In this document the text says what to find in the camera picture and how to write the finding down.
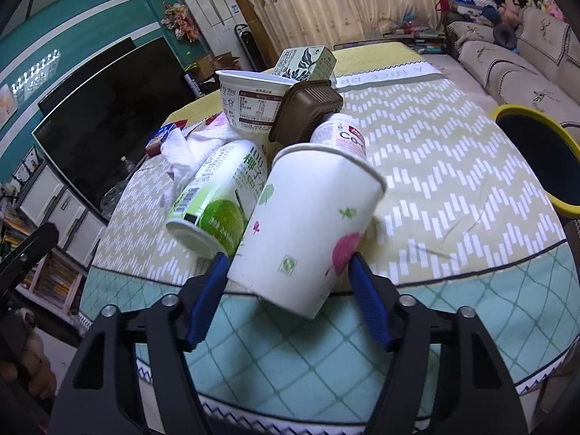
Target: tv screen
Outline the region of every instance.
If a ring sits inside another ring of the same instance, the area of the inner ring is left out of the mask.
[[[127,176],[167,116],[195,100],[183,69],[159,37],[117,59],[65,98],[33,136],[62,174],[97,210]]]
[[[71,73],[54,90],[38,102],[42,114],[45,116],[57,107],[57,105],[69,96],[79,85],[86,82],[98,71],[117,60],[119,57],[135,49],[133,39],[127,37],[114,46],[93,57],[77,70]]]

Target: yellow bin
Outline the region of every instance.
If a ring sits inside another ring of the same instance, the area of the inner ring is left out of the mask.
[[[572,136],[525,106],[502,105],[491,117],[526,159],[556,212],[580,218],[580,146]]]

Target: refrigerator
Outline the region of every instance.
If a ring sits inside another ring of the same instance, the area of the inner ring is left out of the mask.
[[[214,55],[231,52],[242,70],[254,70],[234,27],[246,24],[236,0],[184,0]]]

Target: white tissue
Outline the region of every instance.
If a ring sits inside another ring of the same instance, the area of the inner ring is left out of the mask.
[[[190,132],[187,138],[181,129],[173,129],[161,144],[161,155],[169,162],[167,174],[173,180],[159,198],[165,214],[210,155],[222,145],[246,137],[232,129],[224,113],[206,129]]]

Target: yogurt cup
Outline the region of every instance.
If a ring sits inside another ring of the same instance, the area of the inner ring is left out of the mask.
[[[364,137],[355,127],[355,124],[356,121],[349,115],[331,114],[320,126],[314,129],[310,142],[336,147],[366,161]]]
[[[220,147],[203,163],[169,209],[165,226],[204,258],[235,253],[268,170],[262,150],[249,140]]]
[[[221,105],[227,120],[242,132],[269,133],[290,78],[240,70],[218,70]]]
[[[274,159],[227,277],[314,318],[386,189],[373,167],[337,148],[284,148]]]

